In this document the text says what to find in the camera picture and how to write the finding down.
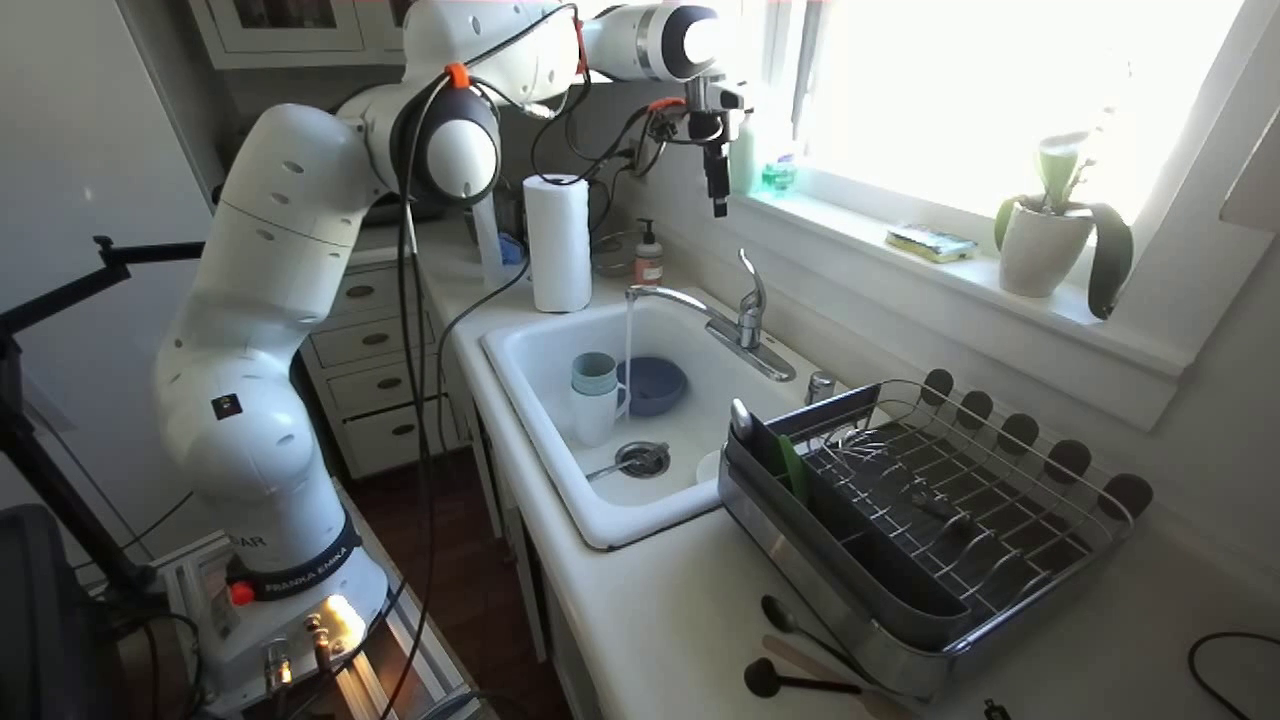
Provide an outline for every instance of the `faucet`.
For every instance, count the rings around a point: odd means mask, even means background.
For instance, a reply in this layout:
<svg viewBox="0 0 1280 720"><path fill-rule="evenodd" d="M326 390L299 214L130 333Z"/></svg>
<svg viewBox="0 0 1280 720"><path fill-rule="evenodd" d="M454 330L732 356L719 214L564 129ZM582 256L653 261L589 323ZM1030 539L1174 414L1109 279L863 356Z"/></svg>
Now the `faucet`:
<svg viewBox="0 0 1280 720"><path fill-rule="evenodd" d="M710 333L730 345L740 361L748 361L752 369L760 369L765 378L790 383L797 378L797 369L777 356L770 345L760 345L760 330L765 330L765 279L752 265L752 256L745 250L736 250L740 265L748 267L752 275L752 293L736 303L736 320L730 320L725 311L715 311L714 303L690 297L690 293L676 293L676 288L664 288L664 285L631 285L624 297L629 303L637 303L640 297L661 297L668 303L686 303L699 317L710 317Z"/></svg>

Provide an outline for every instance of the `white countertop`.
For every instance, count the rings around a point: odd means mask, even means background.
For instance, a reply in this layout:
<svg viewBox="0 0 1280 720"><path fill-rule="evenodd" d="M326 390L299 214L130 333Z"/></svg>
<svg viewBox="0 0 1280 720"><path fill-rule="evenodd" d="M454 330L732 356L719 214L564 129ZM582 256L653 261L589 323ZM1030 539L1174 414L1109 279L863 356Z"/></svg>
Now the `white countertop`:
<svg viewBox="0 0 1280 720"><path fill-rule="evenodd" d="M446 320L485 297L480 253L456 230L424 225L422 250L428 297ZM593 303L608 300L619 300L618 288L595 288ZM770 656L765 643L777 637L760 617L760 595L773 592L800 617L797 592L719 510L619 553L595 553L578 538L480 347L485 333L528 320L544 317L532 311L528 285L515 285L462 320L454 345L491 437L504 494L520 505L608 717L984 717L984 699L1002 699L1018 720L1226 717L1193 684L1188 643L1219 630L1280 633L1278 586L1262 586L1195 543L1195 533L1155 497L1141 533L1079 595L1033 617L1010 643L982 653L984 667L961 677L932 708L908 713L885 699L861 705L790 687L757 699L745 687L745 667ZM1245 708L1280 717L1278 649L1273 656L1219 649L1205 659L1211 665L1210 677Z"/></svg>

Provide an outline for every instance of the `window sill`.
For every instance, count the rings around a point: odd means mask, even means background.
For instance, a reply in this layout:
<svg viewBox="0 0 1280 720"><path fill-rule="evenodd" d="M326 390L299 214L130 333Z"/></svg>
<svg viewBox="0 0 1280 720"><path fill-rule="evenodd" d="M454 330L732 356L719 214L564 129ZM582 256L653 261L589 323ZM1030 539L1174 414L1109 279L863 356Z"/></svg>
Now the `window sill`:
<svg viewBox="0 0 1280 720"><path fill-rule="evenodd" d="M790 256L825 256L825 265L800 261L804 267L797 273L830 275L880 303L900 323L924 323L924 333L990 356L1039 390L1122 415L1124 423L1153 430L1188 374L1185 356L1160 352L1144 336L1096 320L1086 285L1070 279L1048 300L1026 300L1002 288L993 253L929 265L889 250L885 220L800 191L752 191L740 207L804 230L790 240Z"/></svg>

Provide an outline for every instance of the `drawer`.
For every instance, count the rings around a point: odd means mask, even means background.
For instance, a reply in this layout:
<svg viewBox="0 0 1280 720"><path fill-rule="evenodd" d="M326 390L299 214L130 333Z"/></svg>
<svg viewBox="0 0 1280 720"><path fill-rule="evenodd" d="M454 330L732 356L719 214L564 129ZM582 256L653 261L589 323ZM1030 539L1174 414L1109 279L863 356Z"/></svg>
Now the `drawer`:
<svg viewBox="0 0 1280 720"><path fill-rule="evenodd" d="M327 320L372 320L372 317L396 317L396 311L401 311L396 265L378 265L378 267L352 267L344 275Z"/></svg>
<svg viewBox="0 0 1280 720"><path fill-rule="evenodd" d="M327 393L333 393L342 419L367 415L378 408L396 408L396 404L409 404L409 397L412 397L406 361L349 374L349 378L333 378Z"/></svg>
<svg viewBox="0 0 1280 720"><path fill-rule="evenodd" d="M401 317L367 320L367 323L342 323L312 336L312 352L326 369L372 361L372 356L401 356Z"/></svg>
<svg viewBox="0 0 1280 720"><path fill-rule="evenodd" d="M446 449L466 449L466 437L456 430L456 415L436 414L436 404L424 404L424 419L428 419L428 442L431 442L431 456L441 456L441 432L436 432L436 415L446 415ZM378 415L361 415L342 423L344 432L344 459L352 481L388 471L388 470L406 470L415 459L415 415L412 404L392 408L392 414L378 414Z"/></svg>

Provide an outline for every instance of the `dish rack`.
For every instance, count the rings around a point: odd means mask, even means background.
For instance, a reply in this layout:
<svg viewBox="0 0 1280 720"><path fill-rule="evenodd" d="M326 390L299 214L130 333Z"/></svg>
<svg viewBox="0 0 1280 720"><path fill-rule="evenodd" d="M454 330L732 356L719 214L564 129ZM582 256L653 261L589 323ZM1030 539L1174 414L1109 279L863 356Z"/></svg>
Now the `dish rack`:
<svg viewBox="0 0 1280 720"><path fill-rule="evenodd" d="M719 499L863 680L932 699L1070 595L1153 505L954 378L869 383L773 423L736 404Z"/></svg>

